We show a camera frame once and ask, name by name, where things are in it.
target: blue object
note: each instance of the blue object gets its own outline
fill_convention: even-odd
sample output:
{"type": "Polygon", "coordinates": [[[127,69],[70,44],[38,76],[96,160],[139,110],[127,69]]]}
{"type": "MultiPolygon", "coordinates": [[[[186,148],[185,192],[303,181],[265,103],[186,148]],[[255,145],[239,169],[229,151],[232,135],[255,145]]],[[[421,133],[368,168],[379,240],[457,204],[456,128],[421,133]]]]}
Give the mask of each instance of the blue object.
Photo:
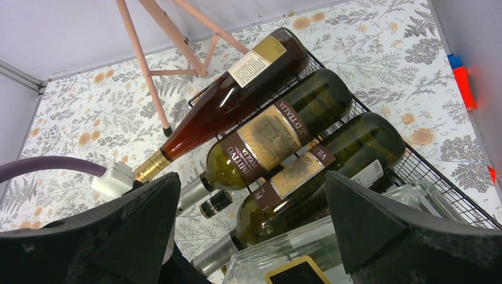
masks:
{"type": "Polygon", "coordinates": [[[453,53],[448,55],[448,61],[450,61],[450,66],[452,69],[462,67],[462,60],[460,57],[455,56],[453,53]]]}

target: bottle cap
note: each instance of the bottle cap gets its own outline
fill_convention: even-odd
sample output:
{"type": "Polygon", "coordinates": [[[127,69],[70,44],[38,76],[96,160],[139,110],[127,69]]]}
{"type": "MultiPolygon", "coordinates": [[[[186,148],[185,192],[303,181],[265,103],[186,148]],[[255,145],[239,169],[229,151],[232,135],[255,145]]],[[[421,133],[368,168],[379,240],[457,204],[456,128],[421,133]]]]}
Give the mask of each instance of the bottle cap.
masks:
{"type": "Polygon", "coordinates": [[[232,202],[232,196],[227,191],[220,190],[210,199],[204,201],[199,206],[199,209],[202,215],[206,217],[206,219],[209,219],[221,210],[227,208],[232,202]]]}
{"type": "Polygon", "coordinates": [[[141,164],[134,171],[134,179],[146,183],[148,180],[153,180],[156,175],[163,171],[171,162],[162,154],[162,151],[157,150],[153,155],[141,164]]]}
{"type": "Polygon", "coordinates": [[[180,216],[185,210],[194,206],[214,191],[207,184],[207,181],[202,176],[199,176],[181,189],[176,216],[180,216]]]}
{"type": "Polygon", "coordinates": [[[207,248],[190,262],[197,271],[209,276],[226,265],[232,258],[232,254],[238,252],[233,238],[226,234],[215,244],[207,248]]]}

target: bottle label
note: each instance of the bottle label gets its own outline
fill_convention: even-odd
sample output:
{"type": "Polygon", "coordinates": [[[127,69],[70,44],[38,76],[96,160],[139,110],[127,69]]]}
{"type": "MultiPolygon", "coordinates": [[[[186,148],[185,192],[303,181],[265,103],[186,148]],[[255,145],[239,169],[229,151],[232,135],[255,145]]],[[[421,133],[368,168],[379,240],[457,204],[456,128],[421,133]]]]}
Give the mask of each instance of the bottle label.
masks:
{"type": "MultiPolygon", "coordinates": [[[[384,171],[382,169],[380,161],[374,160],[373,163],[369,164],[359,173],[354,175],[351,179],[358,184],[369,188],[371,185],[373,185],[374,182],[377,181],[377,179],[381,178],[383,175],[384,171]]],[[[314,222],[329,215],[331,215],[331,211],[329,207],[326,207],[325,209],[320,210],[318,213],[309,218],[305,224],[314,222]]]]}
{"type": "Polygon", "coordinates": [[[296,151],[294,155],[291,155],[291,156],[287,157],[285,160],[283,160],[280,164],[282,166],[282,168],[285,169],[286,167],[291,165],[292,162],[296,161],[297,157],[300,157],[301,155],[305,154],[306,151],[309,151],[310,149],[312,149],[312,147],[314,147],[315,145],[318,145],[319,139],[320,139],[320,137],[317,136],[317,138],[314,138],[314,140],[307,143],[307,145],[301,147],[298,151],[296,151]]]}
{"type": "Polygon", "coordinates": [[[252,193],[256,204],[262,210],[276,206],[335,160],[324,146],[319,144],[312,147],[252,193]]]}
{"type": "Polygon", "coordinates": [[[235,62],[229,68],[229,74],[241,88],[244,88],[284,53],[286,48],[275,37],[269,35],[235,62]]]}
{"type": "Polygon", "coordinates": [[[330,284],[323,271],[310,256],[302,256],[265,273],[267,284],[323,283],[330,284]]]}
{"type": "Polygon", "coordinates": [[[279,99],[220,143],[242,178],[252,183],[310,140],[305,123],[279,99]]]}
{"type": "Polygon", "coordinates": [[[383,175],[384,175],[384,170],[382,169],[382,165],[378,160],[374,160],[373,163],[369,164],[367,167],[362,169],[351,179],[357,182],[358,184],[368,188],[383,175]]]}

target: black rubber foot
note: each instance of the black rubber foot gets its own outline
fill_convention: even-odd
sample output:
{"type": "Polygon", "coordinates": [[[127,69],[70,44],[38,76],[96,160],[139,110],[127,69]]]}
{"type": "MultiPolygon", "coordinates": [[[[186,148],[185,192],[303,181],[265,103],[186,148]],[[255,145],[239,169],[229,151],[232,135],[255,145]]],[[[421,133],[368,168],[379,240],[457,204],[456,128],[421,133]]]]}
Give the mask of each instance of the black rubber foot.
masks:
{"type": "Polygon", "coordinates": [[[163,128],[163,130],[164,130],[164,135],[166,137],[171,136],[171,134],[172,134],[172,128],[171,128],[171,126],[169,128],[163,128]]]}

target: pink wooden stand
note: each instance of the pink wooden stand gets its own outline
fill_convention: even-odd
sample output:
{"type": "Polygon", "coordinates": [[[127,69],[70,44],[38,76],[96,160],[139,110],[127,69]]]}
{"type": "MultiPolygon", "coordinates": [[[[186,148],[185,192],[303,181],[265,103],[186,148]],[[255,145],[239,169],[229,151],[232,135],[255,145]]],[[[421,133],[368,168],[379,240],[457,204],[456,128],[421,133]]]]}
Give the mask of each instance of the pink wooden stand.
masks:
{"type": "Polygon", "coordinates": [[[138,0],[145,10],[152,16],[152,18],[157,22],[161,29],[168,35],[168,37],[173,41],[174,45],[179,49],[179,51],[186,57],[193,69],[185,70],[150,70],[146,59],[144,58],[143,49],[138,39],[136,29],[134,28],[133,20],[127,9],[125,0],[115,0],[117,2],[118,10],[124,21],[124,25],[129,35],[129,39],[133,44],[134,52],[138,61],[140,63],[141,71],[146,80],[146,85],[152,96],[153,105],[159,114],[160,122],[164,129],[169,128],[169,122],[160,103],[159,94],[155,88],[155,83],[153,82],[152,76],[163,76],[163,75],[198,75],[202,78],[207,76],[207,69],[211,58],[213,57],[214,49],[220,38],[231,44],[238,51],[242,53],[247,53],[249,50],[239,43],[235,38],[233,38],[229,33],[224,31],[217,24],[209,20],[205,15],[195,9],[192,5],[187,3],[185,0],[171,0],[199,22],[203,23],[206,27],[213,31],[213,38],[211,39],[211,44],[209,45],[209,50],[207,52],[206,59],[204,63],[197,57],[197,55],[188,46],[188,40],[179,30],[178,26],[171,20],[168,14],[162,10],[162,8],[157,4],[155,0],[138,0]]]}

